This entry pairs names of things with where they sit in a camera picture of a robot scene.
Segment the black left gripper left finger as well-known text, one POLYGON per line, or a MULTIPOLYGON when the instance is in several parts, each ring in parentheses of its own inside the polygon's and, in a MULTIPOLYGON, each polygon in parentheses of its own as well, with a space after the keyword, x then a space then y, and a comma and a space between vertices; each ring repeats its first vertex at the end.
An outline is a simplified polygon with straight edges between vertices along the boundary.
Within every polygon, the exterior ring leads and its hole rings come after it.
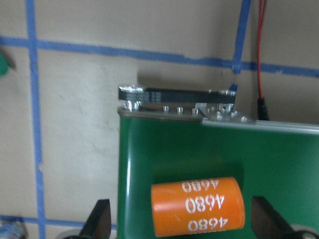
POLYGON ((111 209, 110 200, 98 200, 79 238, 81 239, 109 239, 111 235, 111 209))

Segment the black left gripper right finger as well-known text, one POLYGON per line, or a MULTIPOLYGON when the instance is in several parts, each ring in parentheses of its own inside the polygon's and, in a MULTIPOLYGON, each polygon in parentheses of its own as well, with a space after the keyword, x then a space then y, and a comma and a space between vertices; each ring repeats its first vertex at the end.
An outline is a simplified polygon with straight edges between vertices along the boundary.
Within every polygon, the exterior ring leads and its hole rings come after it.
POLYGON ((252 198, 251 227, 257 239, 296 239, 296 232, 265 197, 252 198))

